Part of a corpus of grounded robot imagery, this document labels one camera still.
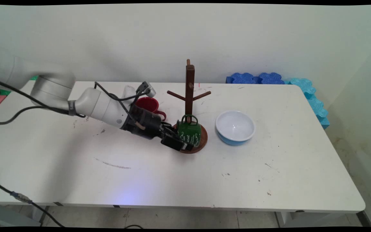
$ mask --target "scratch mark on table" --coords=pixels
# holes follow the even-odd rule
[[[123,166],[118,166],[118,165],[114,165],[114,164],[110,164],[110,163],[104,162],[102,160],[97,159],[96,157],[94,157],[94,159],[96,159],[96,160],[98,160],[98,161],[100,161],[100,162],[102,162],[102,163],[104,163],[106,165],[113,166],[113,167],[116,167],[116,168],[119,168],[119,169],[131,169],[129,167],[123,167]]]
[[[266,164],[266,163],[265,163],[265,165],[269,166],[271,169],[274,169],[274,170],[276,170],[278,173],[280,173],[280,171],[277,170],[277,169],[275,169],[274,167],[272,167],[272,166],[270,166],[270,165],[268,165],[268,164]]]

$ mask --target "wooden peg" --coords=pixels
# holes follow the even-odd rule
[[[179,99],[181,99],[181,100],[183,100],[183,101],[186,100],[185,97],[180,96],[180,95],[178,95],[178,94],[176,94],[176,93],[174,93],[174,92],[171,92],[171,91],[167,91],[167,94],[170,94],[171,96],[174,96],[174,97],[176,97],[176,98],[179,98]]]
[[[200,99],[200,98],[202,98],[202,97],[205,97],[205,96],[207,96],[207,95],[210,95],[211,94],[211,91],[208,91],[208,92],[205,92],[205,93],[203,93],[203,94],[200,94],[200,95],[198,95],[197,97],[193,97],[193,101],[195,101],[195,100],[197,100],[197,99]]]

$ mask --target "electrical cord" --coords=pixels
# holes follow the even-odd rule
[[[43,211],[45,214],[48,215],[48,217],[50,217],[58,226],[60,227],[65,227],[63,226],[61,223],[59,223],[50,213],[48,213],[46,210],[44,210],[43,208],[41,208],[39,205],[35,204],[32,200],[30,200],[27,196],[25,195],[22,195],[20,193],[16,193],[14,191],[9,191],[8,189],[6,189],[5,187],[3,187],[2,185],[0,185],[0,189],[5,191],[6,193],[9,193],[9,195],[13,196],[15,199],[19,200],[19,201],[22,201],[22,202],[25,202],[25,203],[28,203],[28,204],[31,204],[35,207],[37,207],[39,210]]]
[[[20,95],[22,95],[22,96],[24,96],[24,97],[26,97],[26,98],[32,100],[32,101],[34,101],[34,102],[37,103],[37,104],[40,104],[40,105],[41,105],[41,106],[36,106],[36,107],[26,107],[26,108],[24,108],[24,109],[18,111],[18,112],[17,112],[17,113],[16,113],[16,114],[11,118],[11,119],[9,119],[8,121],[0,122],[0,125],[6,125],[6,124],[12,122],[16,117],[18,117],[19,114],[21,114],[22,112],[24,112],[24,111],[26,111],[26,110],[30,110],[30,109],[48,109],[48,110],[52,110],[52,111],[54,111],[54,112],[56,112],[56,113],[61,113],[61,114],[66,114],[66,115],[68,115],[68,110],[63,110],[63,109],[59,109],[59,108],[56,108],[56,107],[50,107],[50,106],[48,106],[48,105],[46,105],[46,104],[44,104],[44,103],[38,101],[38,100],[35,99],[34,97],[31,97],[29,94],[26,94],[26,93],[24,93],[23,91],[21,91],[21,90],[19,90],[19,89],[17,89],[17,88],[14,88],[14,87],[12,87],[12,86],[10,86],[10,85],[7,85],[7,84],[5,84],[5,83],[3,83],[3,82],[1,82],[1,81],[0,81],[0,85],[3,86],[3,87],[5,87],[5,88],[8,88],[8,89],[10,89],[10,90],[12,90],[12,91],[14,91],[14,92],[20,94]],[[85,118],[85,115],[82,115],[82,114],[79,114],[79,113],[77,113],[76,116],[81,117],[81,118]]]
[[[31,110],[31,109],[45,109],[45,107],[26,107],[20,111],[18,111],[11,119],[5,121],[5,122],[0,122],[0,125],[6,125],[10,122],[12,122],[14,119],[16,119],[16,117],[18,117],[18,115],[20,115],[22,112],[26,111],[26,110]]]
[[[121,104],[121,107],[122,107],[122,108],[124,109],[124,111],[127,113],[128,117],[130,117],[130,119],[134,121],[134,124],[135,124],[138,128],[140,128],[140,129],[142,129],[142,130],[145,130],[145,129],[146,129],[143,125],[141,125],[139,122],[137,122],[136,119],[134,119],[134,117],[133,117],[133,116],[131,115],[131,113],[127,110],[127,108],[126,108],[125,105],[122,103],[122,101],[125,101],[125,100],[128,100],[128,99],[131,99],[131,98],[135,98],[134,101],[133,101],[133,104],[135,104],[135,102],[138,100],[138,98],[139,98],[140,96],[143,96],[143,95],[148,94],[149,91],[148,91],[148,92],[141,93],[141,94],[136,94],[136,95],[131,96],[131,97],[118,98],[115,94],[113,94],[113,93],[109,93],[108,91],[106,91],[106,89],[105,89],[104,87],[102,87],[102,86],[101,86],[101,85],[96,81],[96,82],[94,82],[94,88],[96,89],[97,86],[99,86],[99,87],[102,89],[102,91],[104,91],[104,93],[106,93],[106,94],[107,94],[111,99],[114,99],[114,100],[118,101],[118,102]]]

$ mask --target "ceramic bowl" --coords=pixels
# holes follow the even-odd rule
[[[225,111],[215,119],[215,129],[227,144],[240,145],[253,137],[256,127],[253,120],[240,111]]]

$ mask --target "foam puzzle piece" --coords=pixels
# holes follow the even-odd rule
[[[254,76],[247,72],[243,74],[236,72],[233,75],[228,76],[226,82],[231,84],[256,84]]]
[[[293,78],[289,82],[289,85],[297,85],[300,87],[307,99],[314,96],[314,93],[316,92],[316,88],[312,87],[312,84],[313,82],[306,78]]]
[[[259,77],[262,79],[262,84],[265,85],[284,85],[284,81],[281,80],[281,75],[275,72],[270,74],[263,72]]]
[[[327,117],[328,112],[323,108],[324,103],[318,100],[314,94],[310,99],[307,99],[307,101],[320,122]]]
[[[321,122],[320,122],[321,126],[323,127],[323,129],[326,129],[328,128],[328,126],[330,126],[330,122],[328,121],[327,118],[324,118]]]

